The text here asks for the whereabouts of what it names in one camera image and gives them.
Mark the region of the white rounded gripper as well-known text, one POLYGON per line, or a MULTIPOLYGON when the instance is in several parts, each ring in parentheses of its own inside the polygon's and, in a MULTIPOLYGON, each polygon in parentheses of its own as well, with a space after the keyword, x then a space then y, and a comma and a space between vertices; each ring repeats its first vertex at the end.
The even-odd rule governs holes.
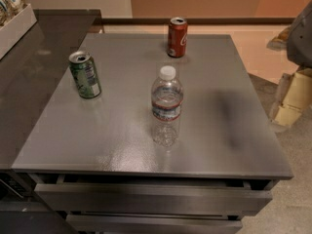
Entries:
MULTIPOLYGON (((312 1, 295 18, 287 40, 288 60, 312 67, 312 1)), ((312 69, 284 73, 278 84, 269 118, 276 125, 290 127, 312 104, 312 69)))

